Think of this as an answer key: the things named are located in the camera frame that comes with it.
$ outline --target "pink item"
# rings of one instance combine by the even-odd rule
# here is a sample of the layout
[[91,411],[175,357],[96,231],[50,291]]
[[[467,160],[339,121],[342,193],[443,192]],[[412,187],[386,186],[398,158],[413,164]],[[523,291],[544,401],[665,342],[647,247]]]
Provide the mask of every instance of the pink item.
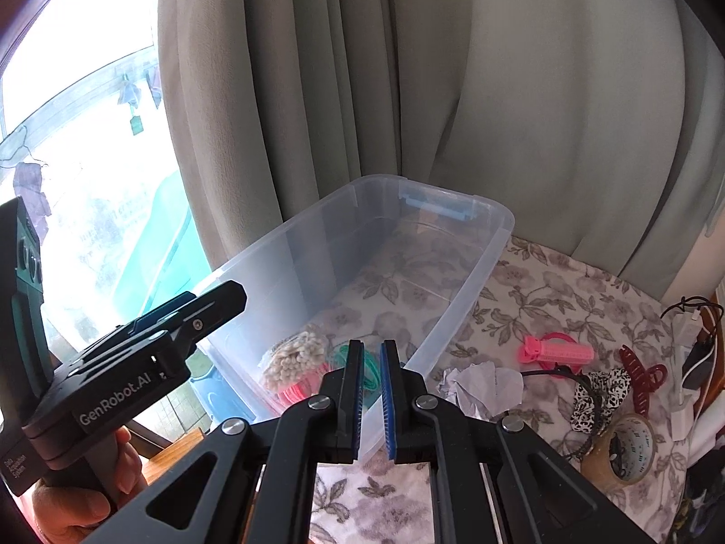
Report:
[[[545,340],[564,340],[566,343]],[[594,359],[594,349],[576,343],[566,334],[546,334],[541,340],[529,335],[518,348],[517,356],[522,364],[537,362],[544,370],[553,370],[557,364],[563,364],[579,374],[581,367]]]
[[322,384],[322,377],[330,371],[330,366],[324,363],[316,370],[308,372],[299,382],[278,393],[278,397],[285,408],[312,397]]

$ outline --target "crumpled paper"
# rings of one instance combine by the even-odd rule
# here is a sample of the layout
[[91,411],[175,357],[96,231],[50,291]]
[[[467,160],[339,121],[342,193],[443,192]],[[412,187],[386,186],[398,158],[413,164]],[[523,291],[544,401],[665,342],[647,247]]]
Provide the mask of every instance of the crumpled paper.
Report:
[[493,362],[448,369],[438,385],[443,397],[468,417],[487,421],[521,403],[523,376]]

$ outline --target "tape roll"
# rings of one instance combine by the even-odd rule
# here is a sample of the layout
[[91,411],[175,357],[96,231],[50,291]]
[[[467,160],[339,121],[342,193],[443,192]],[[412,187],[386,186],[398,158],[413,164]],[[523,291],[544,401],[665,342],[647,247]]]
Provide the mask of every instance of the tape roll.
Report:
[[[621,472],[614,472],[610,445],[615,437],[621,444]],[[581,461],[581,473],[603,492],[630,487],[644,479],[655,460],[655,432],[650,422],[637,413],[627,413],[612,421],[594,448]]]

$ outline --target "finger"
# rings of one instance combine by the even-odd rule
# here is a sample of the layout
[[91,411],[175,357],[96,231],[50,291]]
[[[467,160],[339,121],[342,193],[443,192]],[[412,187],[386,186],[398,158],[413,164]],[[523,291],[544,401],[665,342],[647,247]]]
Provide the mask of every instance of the finger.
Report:
[[139,477],[139,480],[136,482],[135,487],[133,487],[133,490],[128,493],[128,495],[121,495],[121,497],[118,499],[117,505],[118,509],[121,509],[126,503],[128,503],[131,499],[133,499],[135,496],[137,496],[141,491],[143,491],[146,487],[148,487],[149,484],[146,482],[146,477],[141,474]]
[[139,481],[142,466],[140,457],[131,444],[119,446],[115,471],[115,481],[119,491],[127,495],[133,490]]
[[33,491],[35,521],[48,534],[63,535],[72,526],[89,526],[105,520],[111,505],[102,493],[76,487],[47,487]]
[[126,426],[118,428],[115,433],[118,445],[126,444],[131,441],[131,432],[128,431],[128,428]]

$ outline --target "power adapter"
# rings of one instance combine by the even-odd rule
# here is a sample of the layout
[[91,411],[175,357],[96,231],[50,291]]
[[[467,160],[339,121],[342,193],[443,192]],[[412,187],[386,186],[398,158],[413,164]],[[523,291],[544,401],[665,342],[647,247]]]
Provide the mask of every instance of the power adapter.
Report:
[[672,439],[678,442],[690,435],[690,430],[695,422],[695,403],[700,396],[700,390],[691,391],[683,389],[679,395],[682,398],[680,404],[675,404],[670,420],[672,422]]
[[705,341],[698,341],[692,347],[690,354],[682,365],[682,376],[684,378],[682,385],[684,388],[695,390],[708,380],[710,371],[715,365],[714,343],[715,338],[708,336]]
[[685,312],[678,312],[672,317],[673,343],[683,348],[684,359],[690,355],[690,350],[701,331],[702,316],[698,309],[688,308]]

